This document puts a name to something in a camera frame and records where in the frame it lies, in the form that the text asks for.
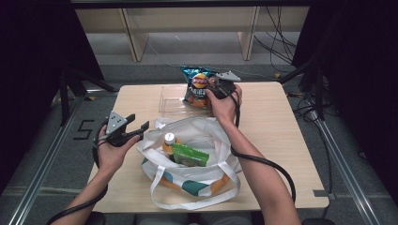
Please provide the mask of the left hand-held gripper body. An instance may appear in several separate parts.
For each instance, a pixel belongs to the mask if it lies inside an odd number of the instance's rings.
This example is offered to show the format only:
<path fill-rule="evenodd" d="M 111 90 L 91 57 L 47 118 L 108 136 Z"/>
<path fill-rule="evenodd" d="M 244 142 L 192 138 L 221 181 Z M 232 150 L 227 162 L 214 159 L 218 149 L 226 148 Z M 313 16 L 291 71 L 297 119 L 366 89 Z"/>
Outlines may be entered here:
<path fill-rule="evenodd" d="M 106 141 L 112 146 L 120 147 L 128 141 L 126 138 L 128 134 L 126 131 L 127 126 L 121 126 L 123 118 L 115 111 L 110 112 L 105 135 Z"/>

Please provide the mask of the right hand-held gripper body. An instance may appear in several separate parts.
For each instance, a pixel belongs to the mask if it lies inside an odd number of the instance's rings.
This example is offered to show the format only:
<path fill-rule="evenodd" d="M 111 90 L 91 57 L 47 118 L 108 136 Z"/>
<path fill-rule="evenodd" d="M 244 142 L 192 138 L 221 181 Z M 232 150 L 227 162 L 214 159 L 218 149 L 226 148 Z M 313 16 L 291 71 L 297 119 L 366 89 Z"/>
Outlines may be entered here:
<path fill-rule="evenodd" d="M 223 73 L 216 72 L 210 77 L 218 78 L 218 90 L 211 91 L 218 99 L 224 99 L 230 96 L 236 90 L 235 82 L 241 81 L 241 79 L 232 71 Z"/>

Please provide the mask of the blue chips bag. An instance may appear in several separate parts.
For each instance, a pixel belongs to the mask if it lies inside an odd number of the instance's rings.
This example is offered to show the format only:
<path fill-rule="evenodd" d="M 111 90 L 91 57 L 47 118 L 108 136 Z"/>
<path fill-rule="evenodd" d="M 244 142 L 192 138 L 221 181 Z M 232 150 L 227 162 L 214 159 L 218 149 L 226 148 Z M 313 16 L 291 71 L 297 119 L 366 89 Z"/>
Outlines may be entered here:
<path fill-rule="evenodd" d="M 187 82 L 187 91 L 184 101 L 193 107 L 205 109 L 207 107 L 207 82 L 216 72 L 207 67 L 180 68 Z"/>

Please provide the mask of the clear plastic box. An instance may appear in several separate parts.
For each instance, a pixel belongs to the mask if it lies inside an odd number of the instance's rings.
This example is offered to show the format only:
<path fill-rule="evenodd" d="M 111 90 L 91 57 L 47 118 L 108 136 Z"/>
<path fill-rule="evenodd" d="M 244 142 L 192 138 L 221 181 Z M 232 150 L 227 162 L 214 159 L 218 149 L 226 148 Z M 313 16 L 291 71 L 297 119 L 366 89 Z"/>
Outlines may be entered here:
<path fill-rule="evenodd" d="M 185 100 L 186 84 L 167 84 L 161 88 L 160 113 L 192 113 L 207 114 L 207 107 L 196 107 Z"/>

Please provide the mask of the green snack packet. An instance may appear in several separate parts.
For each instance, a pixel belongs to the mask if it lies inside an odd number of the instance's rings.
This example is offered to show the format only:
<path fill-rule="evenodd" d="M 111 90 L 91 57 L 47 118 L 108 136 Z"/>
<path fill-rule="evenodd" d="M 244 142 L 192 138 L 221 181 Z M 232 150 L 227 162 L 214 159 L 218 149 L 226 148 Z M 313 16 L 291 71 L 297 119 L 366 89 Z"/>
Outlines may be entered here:
<path fill-rule="evenodd" d="M 209 154 L 198 151 L 187 145 L 174 143 L 172 145 L 175 163 L 187 167 L 205 167 L 209 160 Z"/>

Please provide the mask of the white patterned tote bag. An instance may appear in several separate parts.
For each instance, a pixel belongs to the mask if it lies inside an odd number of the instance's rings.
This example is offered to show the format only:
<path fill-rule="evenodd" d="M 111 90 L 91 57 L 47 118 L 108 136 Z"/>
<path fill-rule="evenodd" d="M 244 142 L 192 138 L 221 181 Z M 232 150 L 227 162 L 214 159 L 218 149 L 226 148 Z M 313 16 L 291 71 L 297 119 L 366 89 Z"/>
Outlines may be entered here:
<path fill-rule="evenodd" d="M 203 167 L 187 167 L 166 156 L 162 149 L 164 136 L 173 133 L 183 144 L 209 154 Z M 191 117 L 149 131 L 138 143 L 144 156 L 142 169 L 152 180 L 150 196 L 158 207 L 168 210 L 196 210 L 223 203 L 239 193 L 237 176 L 241 166 L 231 153 L 231 143 L 216 119 Z M 195 202 L 166 203 L 155 196 L 159 185 L 184 191 L 196 197 Z"/>

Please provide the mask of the person's right hand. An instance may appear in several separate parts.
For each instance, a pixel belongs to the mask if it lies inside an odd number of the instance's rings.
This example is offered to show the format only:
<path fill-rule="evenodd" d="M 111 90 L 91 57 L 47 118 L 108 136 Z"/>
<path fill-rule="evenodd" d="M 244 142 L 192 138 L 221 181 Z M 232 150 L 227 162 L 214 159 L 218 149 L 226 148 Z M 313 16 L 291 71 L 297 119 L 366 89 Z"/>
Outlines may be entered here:
<path fill-rule="evenodd" d="M 241 105 L 242 90 L 239 85 L 236 85 L 236 90 L 230 97 L 218 99 L 210 90 L 206 90 L 207 98 L 211 104 L 213 115 L 222 125 L 234 125 L 237 108 Z"/>

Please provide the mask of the person's left hand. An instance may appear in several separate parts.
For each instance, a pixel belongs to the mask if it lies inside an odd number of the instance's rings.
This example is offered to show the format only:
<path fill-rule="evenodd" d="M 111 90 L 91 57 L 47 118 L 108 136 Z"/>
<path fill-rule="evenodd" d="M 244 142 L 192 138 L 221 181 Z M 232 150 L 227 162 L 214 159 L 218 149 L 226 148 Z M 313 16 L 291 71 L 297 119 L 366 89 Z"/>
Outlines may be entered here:
<path fill-rule="evenodd" d="M 112 176 L 122 166 L 126 154 L 140 140 L 140 137 L 135 135 L 124 145 L 114 147 L 109 144 L 106 139 L 102 139 L 102 136 L 105 135 L 105 131 L 106 126 L 103 126 L 99 132 L 99 139 L 97 140 L 99 174 Z"/>

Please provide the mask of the orange drink bottle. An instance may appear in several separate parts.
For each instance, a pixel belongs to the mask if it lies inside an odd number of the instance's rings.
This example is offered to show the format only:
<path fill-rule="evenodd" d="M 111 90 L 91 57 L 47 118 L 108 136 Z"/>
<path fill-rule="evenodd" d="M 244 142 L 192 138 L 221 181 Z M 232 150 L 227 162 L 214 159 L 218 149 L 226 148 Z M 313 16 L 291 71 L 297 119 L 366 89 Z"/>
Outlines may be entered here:
<path fill-rule="evenodd" d="M 163 136 L 162 149 L 166 156 L 174 161 L 173 144 L 180 143 L 179 138 L 172 132 L 168 132 Z"/>

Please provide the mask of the black metal stand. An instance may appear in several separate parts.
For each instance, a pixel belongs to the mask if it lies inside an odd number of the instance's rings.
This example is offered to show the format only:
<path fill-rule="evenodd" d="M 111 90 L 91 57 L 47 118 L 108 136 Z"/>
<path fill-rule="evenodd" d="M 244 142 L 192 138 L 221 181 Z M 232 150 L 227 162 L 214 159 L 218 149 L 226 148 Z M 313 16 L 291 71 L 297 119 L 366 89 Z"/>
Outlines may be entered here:
<path fill-rule="evenodd" d="M 59 76 L 59 93 L 61 98 L 61 109 L 62 109 L 62 122 L 64 126 L 69 120 L 69 94 L 68 90 L 71 90 L 75 97 L 84 97 L 88 91 L 84 87 L 83 81 L 89 81 L 95 84 L 97 87 L 102 88 L 111 93 L 117 92 L 115 87 L 112 87 L 103 80 L 99 80 L 90 76 L 89 74 L 81 71 L 74 67 L 65 67 L 61 75 Z"/>
<path fill-rule="evenodd" d="M 319 63 L 316 60 L 309 60 L 292 72 L 289 72 L 287 75 L 282 76 L 279 79 L 279 83 L 285 84 L 296 78 L 299 74 L 302 74 L 301 81 L 298 85 L 299 90 L 308 92 L 312 88 L 314 89 L 315 111 L 320 116 L 320 119 L 323 120 L 323 75 Z"/>

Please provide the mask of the beige wooden desk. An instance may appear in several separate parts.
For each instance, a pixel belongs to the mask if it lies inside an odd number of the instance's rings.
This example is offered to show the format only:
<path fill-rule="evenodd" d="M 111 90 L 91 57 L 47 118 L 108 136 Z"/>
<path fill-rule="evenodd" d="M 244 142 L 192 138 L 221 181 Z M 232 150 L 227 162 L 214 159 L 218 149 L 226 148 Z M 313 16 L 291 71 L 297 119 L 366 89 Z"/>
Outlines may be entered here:
<path fill-rule="evenodd" d="M 307 7 L 169 7 L 78 9 L 86 33 L 123 33 L 132 60 L 139 62 L 151 33 L 235 32 L 245 61 L 251 58 L 254 34 L 299 32 Z"/>

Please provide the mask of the person's grey trousers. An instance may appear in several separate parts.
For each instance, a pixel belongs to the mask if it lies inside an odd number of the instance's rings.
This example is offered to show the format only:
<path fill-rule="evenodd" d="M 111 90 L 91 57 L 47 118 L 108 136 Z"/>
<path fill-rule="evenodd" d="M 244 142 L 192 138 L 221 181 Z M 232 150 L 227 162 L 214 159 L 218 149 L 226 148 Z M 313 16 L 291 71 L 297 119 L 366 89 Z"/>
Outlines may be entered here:
<path fill-rule="evenodd" d="M 136 225 L 253 225 L 249 213 L 142 214 Z"/>

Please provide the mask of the black curtain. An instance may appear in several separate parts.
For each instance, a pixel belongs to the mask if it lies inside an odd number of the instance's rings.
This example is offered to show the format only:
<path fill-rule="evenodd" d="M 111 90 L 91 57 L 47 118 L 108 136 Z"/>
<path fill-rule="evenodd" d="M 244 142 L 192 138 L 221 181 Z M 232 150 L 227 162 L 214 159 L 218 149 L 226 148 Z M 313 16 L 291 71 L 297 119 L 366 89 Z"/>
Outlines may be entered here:
<path fill-rule="evenodd" d="M 65 68 L 103 78 L 71 0 L 0 0 L 0 194 L 37 136 Z"/>
<path fill-rule="evenodd" d="M 306 62 L 339 9 L 322 65 L 341 116 L 398 205 L 398 0 L 315 0 L 293 65 Z"/>

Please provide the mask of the grey tape strip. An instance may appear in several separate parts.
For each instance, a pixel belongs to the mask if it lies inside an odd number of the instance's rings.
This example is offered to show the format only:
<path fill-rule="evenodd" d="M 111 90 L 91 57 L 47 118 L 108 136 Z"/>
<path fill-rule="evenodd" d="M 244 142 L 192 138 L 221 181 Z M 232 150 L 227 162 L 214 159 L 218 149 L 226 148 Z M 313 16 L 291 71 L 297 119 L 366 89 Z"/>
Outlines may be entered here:
<path fill-rule="evenodd" d="M 329 200 L 335 200 L 336 196 L 333 192 L 321 189 L 313 189 L 315 197 L 327 197 Z"/>

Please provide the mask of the aluminium floor rail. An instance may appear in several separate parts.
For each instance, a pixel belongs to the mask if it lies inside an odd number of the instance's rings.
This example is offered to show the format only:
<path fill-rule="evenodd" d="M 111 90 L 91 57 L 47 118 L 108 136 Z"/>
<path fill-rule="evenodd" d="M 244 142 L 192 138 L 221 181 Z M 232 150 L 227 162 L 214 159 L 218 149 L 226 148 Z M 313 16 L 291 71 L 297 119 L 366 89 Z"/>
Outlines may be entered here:
<path fill-rule="evenodd" d="M 320 129 L 321 136 L 326 142 L 329 156 L 332 158 L 339 174 L 342 176 L 344 184 L 357 206 L 364 223 L 366 225 L 381 225 L 371 202 L 365 195 L 363 188 L 360 186 L 358 179 L 353 174 L 347 161 L 344 159 L 344 156 L 340 151 L 338 144 L 335 142 L 327 123 L 320 119 L 317 112 L 312 112 L 311 117 Z"/>
<path fill-rule="evenodd" d="M 67 97 L 67 103 L 69 104 L 68 116 L 60 122 L 57 130 L 54 132 L 54 136 L 51 140 L 51 144 L 46 148 L 45 155 L 40 161 L 38 168 L 35 170 L 34 176 L 31 179 L 29 185 L 23 189 L 23 195 L 12 214 L 8 225 L 23 225 L 38 194 L 39 190 L 45 181 L 51 167 L 54 164 L 54 160 L 60 151 L 61 145 L 64 142 L 66 135 L 70 129 L 70 124 L 74 119 L 74 116 L 79 107 L 84 102 L 84 97 Z"/>

